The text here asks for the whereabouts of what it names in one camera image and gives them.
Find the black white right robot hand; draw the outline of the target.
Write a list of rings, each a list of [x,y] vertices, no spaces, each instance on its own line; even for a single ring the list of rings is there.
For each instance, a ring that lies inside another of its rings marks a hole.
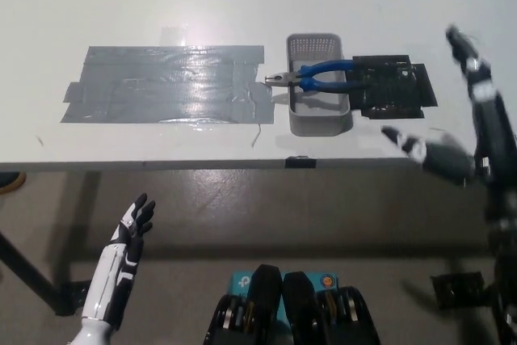
[[[477,138],[475,153],[391,126],[384,126],[381,132],[423,170],[454,184],[480,179],[487,186],[512,187],[516,185],[516,140],[503,98],[493,84],[490,64],[457,26],[449,26],[445,36],[467,84]]]

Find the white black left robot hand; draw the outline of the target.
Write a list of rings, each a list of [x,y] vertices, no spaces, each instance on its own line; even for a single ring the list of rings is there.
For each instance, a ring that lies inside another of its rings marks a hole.
[[[141,260],[143,236],[153,227],[155,205],[143,193],[119,220],[99,257],[83,306],[84,318],[106,322],[114,330],[120,328]]]

